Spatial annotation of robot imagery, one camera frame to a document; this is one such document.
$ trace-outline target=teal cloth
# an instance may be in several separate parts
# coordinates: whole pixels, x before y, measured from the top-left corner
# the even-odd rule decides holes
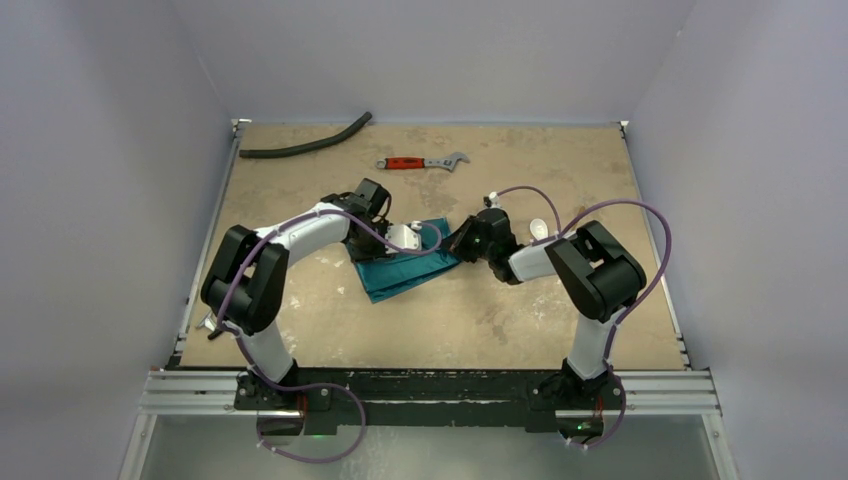
[[[423,222],[436,226],[442,232],[442,238],[450,235],[450,227],[444,217]],[[418,233],[423,250],[436,244],[433,229],[423,227]],[[371,303],[377,303],[432,280],[459,263],[460,260],[452,254],[436,250],[428,255],[398,254],[389,260],[354,265]]]

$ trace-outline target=white round object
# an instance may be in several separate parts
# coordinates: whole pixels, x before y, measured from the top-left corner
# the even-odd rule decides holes
[[[548,224],[541,218],[534,218],[533,221],[530,222],[530,233],[536,240],[548,238]]]

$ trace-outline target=wrench head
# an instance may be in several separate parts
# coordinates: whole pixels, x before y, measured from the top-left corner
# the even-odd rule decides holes
[[[452,172],[453,169],[456,168],[456,164],[459,162],[471,163],[471,160],[469,160],[468,156],[464,153],[454,152],[445,157],[445,159],[442,161],[442,164],[445,168]]]

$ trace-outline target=red handle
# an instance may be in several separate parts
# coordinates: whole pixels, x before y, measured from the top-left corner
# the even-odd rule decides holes
[[[389,170],[424,168],[424,159],[419,157],[390,157],[386,159],[386,168]]]

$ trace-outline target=floor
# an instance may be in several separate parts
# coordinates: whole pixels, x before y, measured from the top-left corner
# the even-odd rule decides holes
[[[332,135],[338,126],[251,125],[242,148],[278,148]],[[387,156],[442,157],[455,151],[470,164],[386,171]],[[368,177],[393,196],[389,220],[444,216],[458,227],[482,209],[482,197],[513,185],[544,190],[565,224],[602,200],[637,196],[617,126],[609,128],[370,125],[335,147],[275,160],[237,159],[209,256],[232,225],[268,226],[302,213],[329,193]],[[546,203],[532,192],[502,198],[513,231],[528,242],[529,222],[553,228]],[[642,263],[656,262],[644,217],[616,206],[591,216]],[[612,359],[618,369],[680,370],[668,302],[655,291],[623,325]],[[195,330],[208,308],[195,302],[181,363],[244,366],[232,338]],[[287,347],[305,366],[557,368],[568,354],[577,312],[555,277],[518,286],[498,282],[488,267],[463,264],[389,300],[371,304],[342,245],[324,248],[289,269],[277,321]]]

